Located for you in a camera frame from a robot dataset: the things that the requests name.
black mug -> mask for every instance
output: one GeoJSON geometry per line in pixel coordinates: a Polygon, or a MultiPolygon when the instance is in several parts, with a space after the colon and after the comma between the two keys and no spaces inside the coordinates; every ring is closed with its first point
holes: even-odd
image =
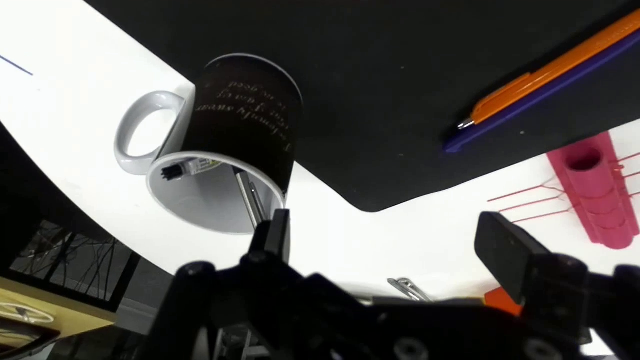
{"type": "Polygon", "coordinates": [[[292,77],[255,54],[213,60],[188,101],[150,92],[117,135],[117,160],[146,174],[152,197],[179,218],[216,232],[253,232],[285,208],[302,94],[292,77]],[[179,110],[164,145],[130,156],[134,130],[158,110],[179,110]]]}

pink rubber block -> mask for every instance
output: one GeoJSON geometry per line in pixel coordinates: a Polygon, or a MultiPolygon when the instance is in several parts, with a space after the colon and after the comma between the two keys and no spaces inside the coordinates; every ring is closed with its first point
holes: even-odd
{"type": "Polygon", "coordinates": [[[549,152],[588,238],[609,248],[635,243],[639,220],[609,133],[549,152]]]}

mug handle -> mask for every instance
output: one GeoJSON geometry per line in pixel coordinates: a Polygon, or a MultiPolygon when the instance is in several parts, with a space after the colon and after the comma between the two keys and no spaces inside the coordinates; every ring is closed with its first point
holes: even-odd
{"type": "Polygon", "coordinates": [[[163,145],[158,145],[158,149],[154,149],[152,152],[144,154],[144,156],[130,156],[127,154],[127,149],[137,133],[137,128],[140,127],[140,123],[150,117],[152,113],[158,110],[179,110],[184,107],[184,99],[180,99],[175,92],[150,92],[142,99],[139,99],[124,115],[118,135],[117,135],[117,160],[120,164],[120,168],[128,174],[146,174],[150,170],[150,166],[154,164],[154,160],[160,154],[163,145]]]}

black background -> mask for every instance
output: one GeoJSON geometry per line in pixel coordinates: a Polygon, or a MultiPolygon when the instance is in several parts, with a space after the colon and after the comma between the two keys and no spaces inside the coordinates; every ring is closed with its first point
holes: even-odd
{"type": "Polygon", "coordinates": [[[307,96],[296,158],[382,210],[640,119],[640,47],[457,156],[472,105],[633,12],[630,0],[90,0],[190,80],[227,53],[307,96]]]}

orange pencil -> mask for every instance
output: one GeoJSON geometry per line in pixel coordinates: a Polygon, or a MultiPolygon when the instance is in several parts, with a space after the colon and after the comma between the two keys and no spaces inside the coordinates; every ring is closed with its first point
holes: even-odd
{"type": "Polygon", "coordinates": [[[542,86],[554,82],[568,70],[581,66],[583,63],[590,60],[592,56],[604,53],[612,45],[624,41],[627,37],[640,30],[640,10],[624,16],[622,20],[614,22],[612,27],[604,28],[597,37],[588,38],[581,47],[572,48],[571,53],[563,54],[561,58],[553,60],[545,68],[537,72],[526,72],[524,77],[513,80],[511,84],[498,89],[497,92],[483,99],[469,120],[461,123],[458,128],[471,128],[491,120],[494,115],[503,113],[505,108],[517,105],[518,101],[526,99],[529,94],[541,91],[542,86]]]}

